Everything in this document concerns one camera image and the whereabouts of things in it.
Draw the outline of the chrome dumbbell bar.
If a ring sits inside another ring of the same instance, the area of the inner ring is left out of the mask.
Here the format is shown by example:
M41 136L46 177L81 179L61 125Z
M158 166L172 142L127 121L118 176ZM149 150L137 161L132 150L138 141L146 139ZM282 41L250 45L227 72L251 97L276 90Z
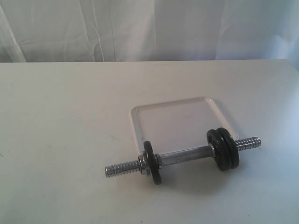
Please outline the chrome dumbbell bar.
M226 161L226 170L231 169L231 157L229 149L224 141L224 139L221 136L222 144L223 144L223 156ZM251 137L251 138L245 138L241 140L235 140L238 153L240 151L258 148L261 146L261 140L258 137ZM185 149L181 151L171 152L171 153L165 153L165 154L156 154L156 159L159 163L159 170L161 170L163 167L171 166L187 161L194 161L198 159L204 159L204 158L213 158L214 155L212 152L212 148L209 144L202 147L196 147L196 148L190 148ZM105 176L106 178L111 178L119 175L125 175L130 174L134 172L140 172L140 162L139 159L124 163L119 163L115 165L110 165L105 167Z

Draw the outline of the white plastic tray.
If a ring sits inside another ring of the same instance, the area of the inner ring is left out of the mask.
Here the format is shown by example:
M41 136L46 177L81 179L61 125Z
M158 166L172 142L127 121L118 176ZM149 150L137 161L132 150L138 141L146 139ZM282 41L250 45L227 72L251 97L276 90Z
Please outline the white plastic tray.
M207 131L219 127L226 128L234 140L239 138L218 103L209 97L139 105L131 109L130 119L139 153L147 140L159 154L204 146Z

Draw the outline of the chrome spinlock nut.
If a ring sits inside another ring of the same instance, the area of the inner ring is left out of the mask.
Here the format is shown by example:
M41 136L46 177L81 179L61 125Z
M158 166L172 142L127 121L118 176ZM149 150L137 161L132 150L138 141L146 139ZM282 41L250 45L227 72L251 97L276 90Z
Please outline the chrome spinlock nut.
M142 154L138 156L138 159L140 162L141 174L145 175L146 177L149 177L150 176L150 168L148 166L147 153L145 151L143 151Z

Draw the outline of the white curtain backdrop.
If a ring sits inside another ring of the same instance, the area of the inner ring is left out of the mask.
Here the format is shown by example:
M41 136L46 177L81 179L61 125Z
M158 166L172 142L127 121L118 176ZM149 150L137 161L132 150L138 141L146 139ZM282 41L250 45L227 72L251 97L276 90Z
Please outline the white curtain backdrop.
M2 62L284 58L299 63L296 0L3 0Z

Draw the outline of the black weight plate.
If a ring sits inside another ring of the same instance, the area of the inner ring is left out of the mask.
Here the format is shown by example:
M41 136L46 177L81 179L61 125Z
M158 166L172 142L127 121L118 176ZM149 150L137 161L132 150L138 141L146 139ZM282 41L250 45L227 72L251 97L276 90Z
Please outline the black weight plate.
M212 152L214 155L214 160L221 171L226 169L226 161L223 156L223 144L221 140L221 136L214 129L210 129L207 134L207 142L212 148Z
M232 138L231 134L229 133L229 131L227 129L220 127L220 128L217 128L216 130L222 136L222 138L224 139L224 141L229 149L231 163L232 163L231 169L237 168L240 164L240 157L239 157L239 153L238 153L238 149L237 149L235 140Z

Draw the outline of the black plate beside nut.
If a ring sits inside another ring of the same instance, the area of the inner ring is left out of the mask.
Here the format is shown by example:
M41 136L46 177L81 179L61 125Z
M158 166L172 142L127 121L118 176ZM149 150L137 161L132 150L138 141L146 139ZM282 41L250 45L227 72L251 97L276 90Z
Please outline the black plate beside nut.
M145 141L143 143L144 150L146 153L146 158L147 158L147 164L150 168L151 176L153 178L153 181L156 185L160 185L162 183L162 179L159 173L159 163L156 159L156 155L153 152L151 142L150 141Z

